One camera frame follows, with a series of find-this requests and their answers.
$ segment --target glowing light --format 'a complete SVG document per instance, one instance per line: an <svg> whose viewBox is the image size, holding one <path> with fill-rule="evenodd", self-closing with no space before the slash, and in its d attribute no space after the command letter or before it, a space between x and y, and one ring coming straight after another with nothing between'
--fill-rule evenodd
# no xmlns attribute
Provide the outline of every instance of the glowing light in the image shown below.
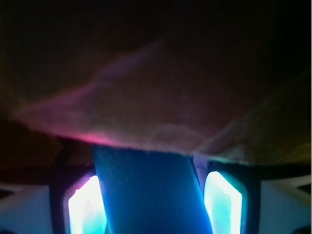
<svg viewBox="0 0 312 234"><path fill-rule="evenodd" d="M103 234L107 226L98 177L91 177L68 200L71 234Z"/></svg>
<svg viewBox="0 0 312 234"><path fill-rule="evenodd" d="M214 233L240 234L242 194L219 172L208 174L204 199Z"/></svg>

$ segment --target beige fabric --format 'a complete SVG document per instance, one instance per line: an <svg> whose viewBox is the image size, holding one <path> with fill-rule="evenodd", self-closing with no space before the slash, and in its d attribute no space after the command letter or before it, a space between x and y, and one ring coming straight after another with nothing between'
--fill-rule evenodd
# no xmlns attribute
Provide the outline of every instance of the beige fabric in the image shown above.
<svg viewBox="0 0 312 234"><path fill-rule="evenodd" d="M117 147L261 165L309 159L305 7L4 1L0 112Z"/></svg>

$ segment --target crumpled fabric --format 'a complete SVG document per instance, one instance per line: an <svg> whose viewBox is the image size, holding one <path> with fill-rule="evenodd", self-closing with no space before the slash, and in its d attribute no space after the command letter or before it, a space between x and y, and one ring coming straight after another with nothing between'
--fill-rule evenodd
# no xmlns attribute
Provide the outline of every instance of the crumpled fabric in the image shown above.
<svg viewBox="0 0 312 234"><path fill-rule="evenodd" d="M2 1L0 114L113 147L311 158L300 1Z"/></svg>

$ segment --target blue light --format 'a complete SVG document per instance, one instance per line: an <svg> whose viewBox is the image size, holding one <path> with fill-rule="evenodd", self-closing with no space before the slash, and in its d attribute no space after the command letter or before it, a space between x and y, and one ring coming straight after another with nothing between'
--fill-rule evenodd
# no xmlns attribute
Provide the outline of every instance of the blue light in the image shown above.
<svg viewBox="0 0 312 234"><path fill-rule="evenodd" d="M103 234L107 218L98 177L91 177L68 200L71 234Z"/></svg>
<svg viewBox="0 0 312 234"><path fill-rule="evenodd" d="M240 234L242 194L219 172L208 174L204 199L214 233Z"/></svg>

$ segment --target led light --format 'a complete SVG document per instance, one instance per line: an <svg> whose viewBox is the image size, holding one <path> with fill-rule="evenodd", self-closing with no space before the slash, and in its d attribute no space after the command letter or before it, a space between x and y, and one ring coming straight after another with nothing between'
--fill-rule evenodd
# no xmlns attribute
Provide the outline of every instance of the led light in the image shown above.
<svg viewBox="0 0 312 234"><path fill-rule="evenodd" d="M107 226L98 177L91 177L68 200L71 234L103 234Z"/></svg>
<svg viewBox="0 0 312 234"><path fill-rule="evenodd" d="M219 172L210 172L204 197L213 232L240 234L242 194Z"/></svg>

